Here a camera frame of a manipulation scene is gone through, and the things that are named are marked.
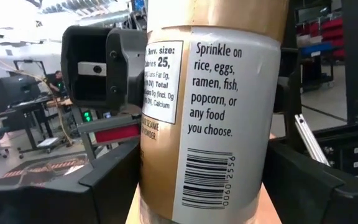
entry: barcode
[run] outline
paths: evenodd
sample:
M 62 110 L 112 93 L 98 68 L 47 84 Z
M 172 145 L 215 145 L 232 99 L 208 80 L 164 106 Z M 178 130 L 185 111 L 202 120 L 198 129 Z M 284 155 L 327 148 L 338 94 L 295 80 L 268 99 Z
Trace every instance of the barcode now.
M 231 152 L 188 148 L 182 205 L 200 209 L 225 209 L 229 204 L 231 188 L 227 170 L 233 158 Z

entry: ceiling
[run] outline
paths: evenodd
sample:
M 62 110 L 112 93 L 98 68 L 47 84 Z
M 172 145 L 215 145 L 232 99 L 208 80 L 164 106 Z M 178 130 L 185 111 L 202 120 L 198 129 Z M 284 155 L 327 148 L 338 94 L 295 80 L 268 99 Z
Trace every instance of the ceiling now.
M 0 45 L 61 41 L 68 26 L 126 21 L 131 0 L 0 0 Z

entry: screw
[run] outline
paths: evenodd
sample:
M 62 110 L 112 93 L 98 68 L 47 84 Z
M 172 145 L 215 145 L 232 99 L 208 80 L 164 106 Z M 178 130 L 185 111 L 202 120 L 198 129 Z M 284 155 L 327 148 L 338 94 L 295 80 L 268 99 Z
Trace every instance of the screw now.
M 118 92 L 118 89 L 117 89 L 116 86 L 112 86 L 112 87 L 110 88 L 110 91 L 111 91 L 112 93 L 117 93 L 117 92 Z
M 110 57 L 112 57 L 113 59 L 116 59 L 117 58 L 117 52 L 115 50 L 110 52 Z
M 331 147 L 324 147 L 324 152 L 326 154 L 332 154 L 334 152 L 334 149 Z

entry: wooden surface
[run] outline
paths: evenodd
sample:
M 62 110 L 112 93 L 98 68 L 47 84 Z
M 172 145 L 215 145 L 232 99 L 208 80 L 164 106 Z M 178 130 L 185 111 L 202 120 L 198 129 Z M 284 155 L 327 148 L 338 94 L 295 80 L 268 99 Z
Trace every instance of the wooden surface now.
M 259 194 L 259 204 L 256 212 L 255 224 L 281 224 L 281 221 L 277 215 L 276 210 L 270 200 L 269 195 L 262 184 Z M 140 224 L 140 194 L 139 188 L 136 189 L 134 199 L 132 201 L 131 209 L 129 210 L 126 224 Z
M 71 102 L 71 99 L 65 99 L 65 100 L 61 100 L 60 98 L 57 98 L 57 103 L 59 106 L 68 106 L 68 105 L 72 105 L 73 103 Z M 52 108 L 52 107 L 56 107 L 56 102 L 51 100 L 47 102 L 47 107 L 48 108 Z

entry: cable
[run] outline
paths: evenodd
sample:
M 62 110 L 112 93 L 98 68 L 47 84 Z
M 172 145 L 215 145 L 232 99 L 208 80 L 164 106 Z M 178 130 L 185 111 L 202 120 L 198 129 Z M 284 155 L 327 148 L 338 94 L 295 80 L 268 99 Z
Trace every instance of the cable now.
M 5 71 L 7 71 L 7 72 L 8 72 L 8 71 L 11 71 L 11 70 L 15 70 L 17 73 L 20 73 L 20 74 L 22 74 L 22 75 L 28 75 L 28 76 L 30 76 L 30 77 L 33 77 L 33 78 L 35 78 L 36 80 L 41 81 L 42 83 L 44 83 L 44 84 L 47 86 L 49 92 L 52 94 L 52 100 L 53 100 L 53 101 L 55 102 L 55 104 L 56 104 L 57 113 L 58 113 L 58 117 L 59 117 L 59 122 L 60 122 L 60 125 L 62 126 L 62 131 L 63 131 L 63 133 L 64 133 L 64 135 L 65 135 L 67 141 L 68 141 L 70 144 L 73 144 L 72 138 L 69 137 L 69 135 L 68 135 L 68 134 L 66 133 L 66 131 L 65 131 L 65 128 L 64 128 L 64 125 L 63 125 L 62 112 L 61 112 L 61 111 L 59 110 L 59 108 L 58 108 L 58 101 L 57 101 L 56 97 L 53 95 L 53 91 L 52 91 L 52 89 L 49 87 L 49 85 L 48 85 L 48 83 L 46 82 L 46 80 L 45 80 L 45 79 L 42 79 L 42 78 L 39 78 L 39 77 L 37 77 L 37 76 L 35 76 L 35 75 L 28 74 L 28 73 L 26 73 L 26 72 L 23 72 L 23 71 L 20 71 L 20 70 L 16 70 L 16 69 L 13 68 L 12 66 L 10 66 L 10 65 L 8 65 L 8 64 L 6 64 L 6 63 L 4 63 L 4 62 L 1 61 L 1 60 L 0 60 L 0 63 L 3 64 L 3 65 L 5 65 L 5 66 L 7 66 L 8 68 L 10 68 L 10 69 L 8 70 L 8 69 L 6 69 L 6 68 L 0 67 L 0 69 L 2 69 L 2 70 L 5 70 Z

